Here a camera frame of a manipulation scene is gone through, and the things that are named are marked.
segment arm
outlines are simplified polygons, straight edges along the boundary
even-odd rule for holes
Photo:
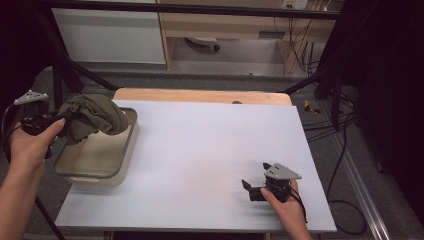
[[[295,180],[290,180],[290,185],[296,192],[299,192]],[[287,202],[282,203],[267,189],[262,188],[261,192],[264,198],[274,208],[280,219],[281,225],[292,240],[311,239],[311,235],[306,227],[305,218],[303,217],[303,210],[293,197],[290,197]]]
[[[17,129],[10,137],[12,159],[0,189],[1,240],[22,239],[44,175],[44,156],[64,124],[59,120],[37,136]]]

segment towel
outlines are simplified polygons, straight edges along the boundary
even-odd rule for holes
[[[81,94],[65,102],[58,115],[66,116],[67,145],[75,145],[98,130],[107,135],[117,135],[128,127],[122,110],[101,94]]]

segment floor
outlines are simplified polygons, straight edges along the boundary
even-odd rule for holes
[[[116,71],[110,72],[110,65],[106,68],[102,65],[88,65],[106,80],[125,87],[276,92],[292,86],[307,76],[301,70],[294,73],[284,70],[275,41],[218,39],[218,43],[221,49],[215,52],[211,47],[178,39],[170,70],[163,66],[133,65],[124,71],[122,66],[117,66]],[[319,59],[319,54],[319,50],[314,52],[313,59]],[[84,83],[88,92],[101,90],[90,80],[84,79]],[[314,89],[315,86],[310,85],[291,96],[293,104],[298,107],[305,129],[328,125],[324,112],[330,101],[316,101],[313,97]],[[39,75],[33,90],[52,93],[51,73],[48,70]],[[343,90],[346,94],[355,96],[354,88],[343,86]],[[309,101],[312,110],[305,110],[305,100]],[[349,103],[342,104],[341,110],[344,113],[353,111]],[[424,239],[423,227],[409,208],[396,183],[390,175],[378,171],[377,163],[361,132],[360,123],[352,122],[346,129],[347,153],[345,156],[348,154],[353,159],[387,228],[389,239]],[[340,156],[337,137],[328,135],[328,132],[322,130],[307,131],[305,134],[310,140],[311,153],[323,188],[327,189]],[[0,166],[0,176],[4,176],[7,164],[1,161]],[[41,185],[40,198],[54,219],[70,184],[53,174],[51,162],[47,166],[48,171]],[[360,201],[351,180],[345,164],[342,164],[337,172],[330,196],[331,199],[346,200],[360,208]],[[363,219],[352,207],[333,204],[332,213],[335,221],[347,230],[358,232],[364,226]],[[62,229],[62,232],[68,239],[103,238],[103,232],[70,229]],[[55,239],[52,235],[39,211],[35,209],[27,228],[26,239]],[[336,233],[314,234],[313,237],[316,239],[378,239],[370,228],[361,235],[351,235],[339,230]],[[285,239],[285,237],[275,234],[272,239]]]

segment cabinet door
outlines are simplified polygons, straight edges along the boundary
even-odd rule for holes
[[[152,0],[133,2],[154,3]],[[157,13],[71,9],[53,9],[53,12],[73,60],[165,62]]]

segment white tabletop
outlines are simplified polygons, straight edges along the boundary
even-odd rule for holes
[[[263,186],[262,163],[298,180],[311,232],[336,227],[299,115],[292,106],[115,101],[138,114],[139,135],[121,185],[74,184],[59,227],[128,231],[275,232],[267,202],[251,202],[241,179]]]

